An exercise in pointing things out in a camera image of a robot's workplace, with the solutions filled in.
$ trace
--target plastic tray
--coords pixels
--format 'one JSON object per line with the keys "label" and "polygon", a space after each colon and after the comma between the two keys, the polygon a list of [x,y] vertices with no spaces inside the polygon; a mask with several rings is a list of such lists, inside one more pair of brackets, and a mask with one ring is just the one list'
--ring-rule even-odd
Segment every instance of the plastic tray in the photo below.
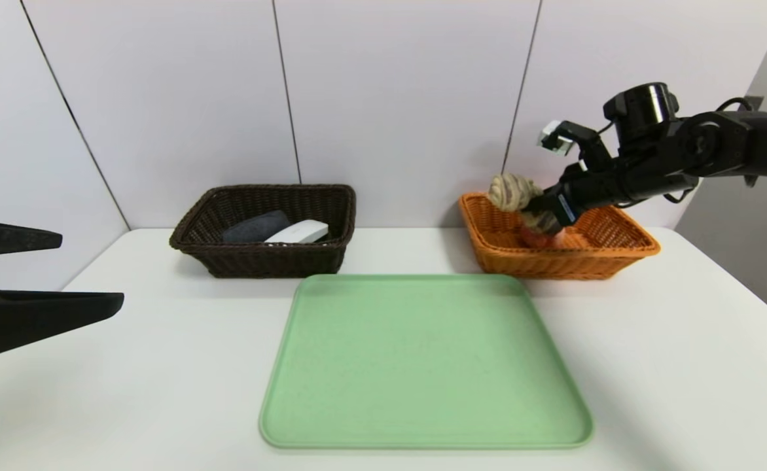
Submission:
{"label": "plastic tray", "polygon": [[264,397],[276,447],[575,447],[593,425],[506,275],[315,275]]}

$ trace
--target white object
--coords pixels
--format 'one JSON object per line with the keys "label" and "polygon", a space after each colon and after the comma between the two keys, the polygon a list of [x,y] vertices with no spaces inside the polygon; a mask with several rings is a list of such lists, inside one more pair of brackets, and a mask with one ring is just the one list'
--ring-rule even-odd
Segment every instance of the white object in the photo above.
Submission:
{"label": "white object", "polygon": [[[602,128],[608,99],[653,81],[668,83],[677,115],[712,111],[745,95],[766,51],[767,0],[669,0],[664,9],[636,0],[543,0],[506,171],[547,188],[577,158],[533,146],[545,120]],[[616,152],[616,130],[602,138]],[[687,203],[657,197],[627,211],[644,226],[674,227]]]}
{"label": "white object", "polygon": [[[664,250],[610,280],[525,281],[593,415],[589,444],[404,452],[265,444],[299,280],[216,279],[171,230],[135,230],[67,287],[124,292],[120,313],[0,355],[0,471],[767,469],[767,306],[652,233]],[[479,272],[465,230],[358,229],[341,269],[453,271]]]}
{"label": "white object", "polygon": [[131,227],[175,226],[213,187],[299,183],[270,0],[26,8]]}
{"label": "white object", "polygon": [[276,232],[264,243],[308,244],[329,233],[329,225],[318,220],[301,220]]}
{"label": "white object", "polygon": [[302,182],[353,185],[358,227],[461,226],[503,168],[538,4],[276,0]]}
{"label": "white object", "polygon": [[549,152],[557,153],[557,155],[567,155],[569,153],[569,149],[573,146],[573,141],[563,137],[558,137],[558,146],[554,148],[546,147],[543,145],[543,139],[549,137],[550,134],[553,133],[556,129],[558,129],[558,126],[560,126],[561,120],[551,120],[548,125],[546,125],[542,131],[540,131],[540,134],[538,134],[538,142],[535,143],[538,147],[543,147],[544,149],[548,150]]}

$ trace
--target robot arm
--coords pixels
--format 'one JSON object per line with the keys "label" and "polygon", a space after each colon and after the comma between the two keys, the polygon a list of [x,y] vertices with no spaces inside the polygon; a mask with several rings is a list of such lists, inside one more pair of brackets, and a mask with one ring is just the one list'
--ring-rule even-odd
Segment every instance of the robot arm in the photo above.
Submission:
{"label": "robot arm", "polygon": [[627,207],[659,194],[679,202],[670,194],[693,190],[701,177],[743,175],[752,186],[758,176],[767,176],[767,113],[719,109],[677,118],[678,109],[662,83],[610,99],[604,113],[619,137],[614,158],[601,131],[566,121],[548,128],[539,144],[566,153],[567,143],[576,143],[580,161],[524,211],[549,211],[561,226],[572,226],[585,211],[601,206]]}

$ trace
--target orange object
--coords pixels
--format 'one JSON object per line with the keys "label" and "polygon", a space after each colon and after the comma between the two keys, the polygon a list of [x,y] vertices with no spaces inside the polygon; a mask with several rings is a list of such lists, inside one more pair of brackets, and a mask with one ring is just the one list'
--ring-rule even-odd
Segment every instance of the orange object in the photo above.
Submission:
{"label": "orange object", "polygon": [[621,209],[608,206],[584,213],[564,228],[560,247],[529,248],[521,238],[522,221],[504,213],[485,193],[467,193],[459,208],[482,271],[524,278],[604,280],[660,245]]}

